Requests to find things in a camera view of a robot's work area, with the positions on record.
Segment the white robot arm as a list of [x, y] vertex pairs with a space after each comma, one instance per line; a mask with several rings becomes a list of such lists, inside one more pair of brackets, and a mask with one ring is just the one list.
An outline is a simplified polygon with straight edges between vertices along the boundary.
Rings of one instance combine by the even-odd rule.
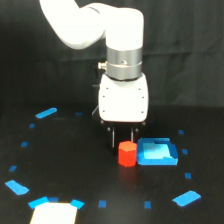
[[41, 10], [59, 39], [76, 50], [103, 39], [106, 60], [98, 91], [98, 112], [111, 136], [117, 123], [130, 125], [135, 141], [148, 114], [149, 91], [142, 72], [144, 16], [134, 8], [103, 3], [78, 6], [75, 0], [39, 0]]

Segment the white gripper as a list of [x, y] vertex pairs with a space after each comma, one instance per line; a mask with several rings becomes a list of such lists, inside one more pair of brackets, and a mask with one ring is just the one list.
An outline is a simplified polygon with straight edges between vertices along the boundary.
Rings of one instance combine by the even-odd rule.
[[[99, 84], [99, 117], [104, 122], [142, 123], [149, 108], [149, 91], [144, 74], [136, 80], [117, 81], [103, 74]], [[131, 127], [131, 142], [138, 141], [138, 128]], [[115, 127], [107, 127], [107, 145], [115, 152]]]

